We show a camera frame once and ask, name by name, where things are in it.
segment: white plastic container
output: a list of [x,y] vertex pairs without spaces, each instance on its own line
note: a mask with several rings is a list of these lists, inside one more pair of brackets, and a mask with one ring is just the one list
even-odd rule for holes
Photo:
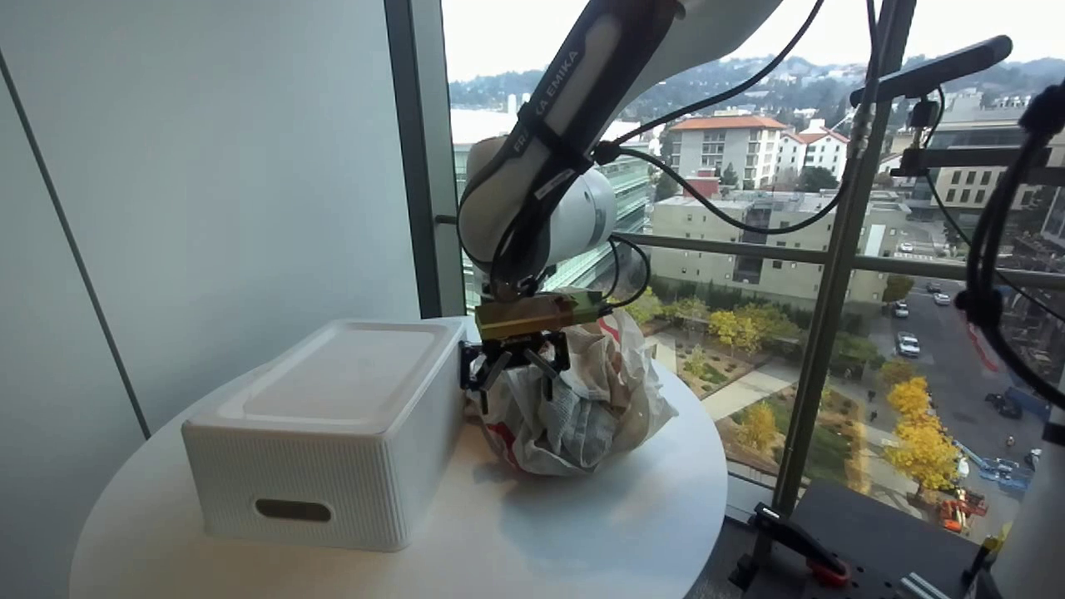
[[464,416],[458,320],[333,322],[199,404],[182,438],[207,534],[402,549]]

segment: white table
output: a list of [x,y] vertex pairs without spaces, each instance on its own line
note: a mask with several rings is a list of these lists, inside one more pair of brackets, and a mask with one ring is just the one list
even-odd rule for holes
[[660,369],[680,416],[581,483],[501,474],[475,427],[406,551],[207,536],[175,416],[110,479],[73,556],[73,599],[660,599],[687,595],[727,517],[727,452],[700,398]]

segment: sky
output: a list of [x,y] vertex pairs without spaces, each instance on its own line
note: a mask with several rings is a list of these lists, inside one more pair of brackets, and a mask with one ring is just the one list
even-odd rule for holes
[[[1008,33],[1012,61],[1065,57],[1061,0],[917,0],[907,57],[935,57]],[[807,21],[812,0],[783,0],[774,13],[732,54],[770,57]],[[825,0],[821,18],[797,47],[816,62],[864,62],[864,0]],[[541,70],[581,0],[443,0],[449,80],[501,70]]]

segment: crumpled plastic bag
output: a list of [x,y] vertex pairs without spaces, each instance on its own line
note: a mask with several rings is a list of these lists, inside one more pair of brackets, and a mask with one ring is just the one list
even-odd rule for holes
[[501,369],[479,407],[493,452],[529,477],[588,477],[631,452],[674,414],[631,317],[569,326],[569,369]]

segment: box handle slot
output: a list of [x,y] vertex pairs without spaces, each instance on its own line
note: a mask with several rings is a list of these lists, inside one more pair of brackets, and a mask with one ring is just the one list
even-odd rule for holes
[[256,499],[261,517],[267,518],[295,518],[295,521],[329,521],[333,514],[322,503],[298,499]]

